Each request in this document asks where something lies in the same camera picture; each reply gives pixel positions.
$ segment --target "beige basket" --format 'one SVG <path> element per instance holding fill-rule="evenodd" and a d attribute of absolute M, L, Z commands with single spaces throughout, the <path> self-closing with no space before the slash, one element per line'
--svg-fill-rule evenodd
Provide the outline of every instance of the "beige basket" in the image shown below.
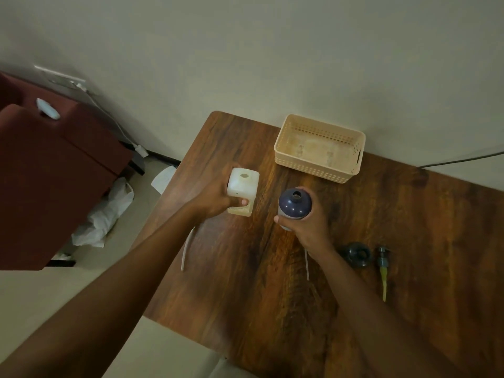
<path fill-rule="evenodd" d="M 365 141 L 360 131 L 291 114 L 275 142 L 275 162 L 345 183 L 360 171 Z"/>

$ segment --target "white paper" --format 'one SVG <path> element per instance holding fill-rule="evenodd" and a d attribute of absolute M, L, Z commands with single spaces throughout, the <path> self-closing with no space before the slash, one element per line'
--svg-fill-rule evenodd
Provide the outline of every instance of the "white paper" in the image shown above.
<path fill-rule="evenodd" d="M 134 197 L 133 188 L 126 179 L 117 179 L 108 196 L 95 205 L 88 214 L 88 223 L 79 226 L 72 234 L 72 244 L 103 248 L 105 236 L 132 203 Z"/>
<path fill-rule="evenodd" d="M 170 183 L 170 180 L 173 177 L 175 171 L 177 171 L 177 169 L 173 166 L 165 168 L 154 178 L 151 185 L 154 187 L 156 191 L 158 191 L 160 194 L 163 194 L 164 190 L 166 190 L 168 183 Z"/>

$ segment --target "hand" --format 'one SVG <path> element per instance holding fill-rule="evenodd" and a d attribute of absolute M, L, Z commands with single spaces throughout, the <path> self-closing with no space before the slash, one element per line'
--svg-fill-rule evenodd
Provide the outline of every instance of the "hand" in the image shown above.
<path fill-rule="evenodd" d="M 217 216 L 229 207 L 242 207 L 249 204 L 247 199 L 227 195 L 227 184 L 231 171 L 235 167 L 240 167 L 240 165 L 235 162 L 228 163 L 222 172 L 191 200 L 191 203 L 195 204 L 198 211 L 202 213 L 202 220 Z"/>
<path fill-rule="evenodd" d="M 310 256 L 317 260 L 321 253 L 333 248 L 327 217 L 315 192 L 305 187 L 297 188 L 305 190 L 312 198 L 312 211 L 301 220 L 287 219 L 277 215 L 274 221 L 294 231 L 301 245 L 308 251 Z"/>

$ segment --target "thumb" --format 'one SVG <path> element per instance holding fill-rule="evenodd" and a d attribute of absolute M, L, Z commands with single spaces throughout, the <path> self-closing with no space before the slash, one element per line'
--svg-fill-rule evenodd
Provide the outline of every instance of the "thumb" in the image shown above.
<path fill-rule="evenodd" d="M 244 207 L 249 204 L 247 199 L 243 199 L 241 197 L 228 197 L 228 206 L 229 207 Z"/>
<path fill-rule="evenodd" d="M 275 216 L 273 220 L 275 223 L 278 223 L 282 227 L 286 227 L 292 231 L 296 231 L 299 224 L 297 220 L 287 219 L 286 217 L 280 215 Z"/>

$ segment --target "person's right hand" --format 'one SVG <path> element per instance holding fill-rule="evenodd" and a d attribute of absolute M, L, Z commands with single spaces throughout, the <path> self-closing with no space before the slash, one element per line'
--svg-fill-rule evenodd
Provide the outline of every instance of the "person's right hand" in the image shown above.
<path fill-rule="evenodd" d="M 317 260 L 321 253 L 333 247 L 327 217 L 315 192 L 306 187 L 297 188 L 305 190 L 312 198 L 311 212 L 301 220 L 287 219 L 277 215 L 274 221 L 294 231 L 301 245 L 308 251 L 310 256 Z"/>

